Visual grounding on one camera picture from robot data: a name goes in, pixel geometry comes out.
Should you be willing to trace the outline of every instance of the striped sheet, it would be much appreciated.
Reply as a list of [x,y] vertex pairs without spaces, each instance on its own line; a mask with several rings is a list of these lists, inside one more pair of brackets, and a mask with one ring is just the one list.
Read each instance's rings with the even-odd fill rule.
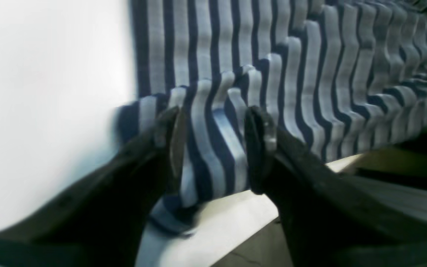
[[381,203],[427,221],[427,191],[358,176],[343,179]]
[[427,126],[427,0],[132,0],[140,99],[122,142],[167,107],[188,115],[181,192],[152,220],[190,232],[210,200],[249,188],[248,106],[324,162]]

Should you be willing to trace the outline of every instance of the blue and white striped cloth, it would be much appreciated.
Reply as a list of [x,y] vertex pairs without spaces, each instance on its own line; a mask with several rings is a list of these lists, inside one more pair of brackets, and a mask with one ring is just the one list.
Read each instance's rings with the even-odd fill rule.
[[179,197],[151,219],[189,233],[203,203],[249,188],[244,113],[257,105],[324,162],[427,126],[427,0],[132,0],[140,99],[123,143],[183,106]]

